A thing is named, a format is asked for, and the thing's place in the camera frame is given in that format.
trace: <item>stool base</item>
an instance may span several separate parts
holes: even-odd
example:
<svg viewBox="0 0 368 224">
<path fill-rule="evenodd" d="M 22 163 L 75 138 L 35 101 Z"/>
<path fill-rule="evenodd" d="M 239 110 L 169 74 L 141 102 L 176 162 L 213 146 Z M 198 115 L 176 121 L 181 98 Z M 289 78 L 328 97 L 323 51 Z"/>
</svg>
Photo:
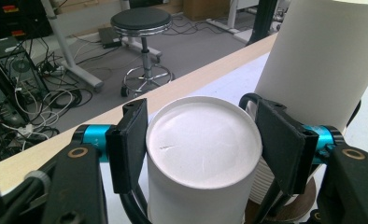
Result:
<svg viewBox="0 0 368 224">
<path fill-rule="evenodd" d="M 155 63 L 151 66 L 151 70 L 153 68 L 158 68 L 163 70 L 164 73 L 159 75 L 147 77 L 146 74 L 136 75 L 137 70 L 143 70 L 144 66 L 140 65 L 136 68 L 129 70 L 129 72 L 125 75 L 122 81 L 122 87 L 120 89 L 120 95 L 123 97 L 129 96 L 130 91 L 134 93 L 136 96 L 138 93 L 144 93 L 147 91 L 152 91 L 155 88 L 162 86 L 164 83 L 169 83 L 174 79 L 173 74 L 165 67 Z"/>
</svg>

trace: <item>paper cup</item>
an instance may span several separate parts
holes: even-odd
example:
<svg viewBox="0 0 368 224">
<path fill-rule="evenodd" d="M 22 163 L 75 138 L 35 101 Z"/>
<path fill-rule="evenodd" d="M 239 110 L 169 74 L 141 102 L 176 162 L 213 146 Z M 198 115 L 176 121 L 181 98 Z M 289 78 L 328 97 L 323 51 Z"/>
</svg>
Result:
<svg viewBox="0 0 368 224">
<path fill-rule="evenodd" d="M 242 223 L 262 154 L 245 111 L 211 97 L 179 99 L 154 117 L 147 146 L 153 223 Z"/>
</svg>

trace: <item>desk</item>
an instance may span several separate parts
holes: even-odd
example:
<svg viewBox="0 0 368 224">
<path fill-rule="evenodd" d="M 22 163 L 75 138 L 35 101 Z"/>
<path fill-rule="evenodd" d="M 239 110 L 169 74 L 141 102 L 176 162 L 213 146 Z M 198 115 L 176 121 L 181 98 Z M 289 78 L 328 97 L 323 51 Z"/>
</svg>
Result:
<svg viewBox="0 0 368 224">
<path fill-rule="evenodd" d="M 207 84 L 217 80 L 218 78 L 224 77 L 226 74 L 231 73 L 242 65 L 256 60 L 271 50 L 275 40 L 275 35 L 269 36 L 255 44 L 240 49 L 239 51 L 220 60 L 195 70 L 184 77 L 163 85 L 155 91 L 144 94 L 142 97 L 148 99 L 149 113 L 153 114 L 164 105 L 198 91 Z M 121 118 L 122 111 L 120 105 L 94 119 L 86 121 L 85 123 L 116 124 Z M 70 142 L 71 136 L 76 128 L 77 127 L 74 127 L 73 129 L 61 133 L 46 142 L 36 145 L 35 147 L 31 147 L 18 155 L 0 162 L 0 191 L 5 192 L 21 183 L 23 177 L 27 173 L 39 168 L 59 150 L 65 147 Z M 107 164 L 102 164 L 102 170 L 105 170 L 106 166 Z M 110 178 L 108 178 L 108 176 L 104 174 L 103 179 L 105 181 L 105 186 L 111 186 Z M 119 207 L 120 201 L 117 195 L 107 197 L 107 204 L 109 214 L 114 212 L 114 216 L 119 217 L 120 213 L 117 212 L 117 210 L 120 210 L 123 213 Z M 110 223 L 129 223 L 127 222 L 127 217 L 125 217 L 125 220 L 126 221 L 122 222 L 112 222 L 110 220 Z"/>
</svg>

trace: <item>gray floor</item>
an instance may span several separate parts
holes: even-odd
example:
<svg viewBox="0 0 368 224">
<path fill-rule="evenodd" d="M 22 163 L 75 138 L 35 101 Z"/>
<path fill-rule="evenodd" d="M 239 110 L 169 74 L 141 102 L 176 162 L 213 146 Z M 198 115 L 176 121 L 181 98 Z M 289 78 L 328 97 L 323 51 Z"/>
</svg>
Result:
<svg viewBox="0 0 368 224">
<path fill-rule="evenodd" d="M 235 28 L 246 30 L 252 27 L 253 23 L 253 15 L 246 12 L 238 13 Z M 191 29 L 191 26 L 195 25 L 198 28 L 196 32 L 194 29 Z M 178 34 L 177 32 L 184 32 L 187 35 Z M 94 42 L 99 40 L 99 35 L 85 35 L 80 38 Z M 48 40 L 51 46 L 56 45 L 53 38 L 48 38 Z M 89 43 L 77 38 L 74 38 L 74 40 L 70 39 L 68 42 L 77 63 L 113 50 L 103 49 L 100 44 Z M 182 15 L 176 15 L 174 17 L 174 25 L 164 35 L 148 37 L 148 43 L 150 47 L 160 50 L 163 53 L 161 65 L 170 69 L 176 78 L 185 76 L 189 72 L 208 63 L 212 63 L 245 46 L 244 43 L 235 39 L 232 34 L 222 32 L 203 21 L 189 21 Z M 60 50 L 56 49 L 55 54 L 61 55 Z M 80 66 L 82 68 L 102 79 L 105 85 L 100 92 L 92 93 L 92 99 L 87 104 L 70 109 L 59 118 L 59 121 L 54 126 L 63 132 L 131 100 L 131 97 L 120 96 L 121 81 L 124 74 L 130 68 L 140 64 L 140 52 L 136 49 L 125 47 L 113 50 L 97 60 L 81 63 Z M 90 87 L 81 82 L 78 83 L 78 86 L 91 90 Z M 50 85 L 51 90 L 56 88 L 56 85 Z M 89 97 L 90 95 L 87 92 L 83 92 L 84 101 Z"/>
</svg>

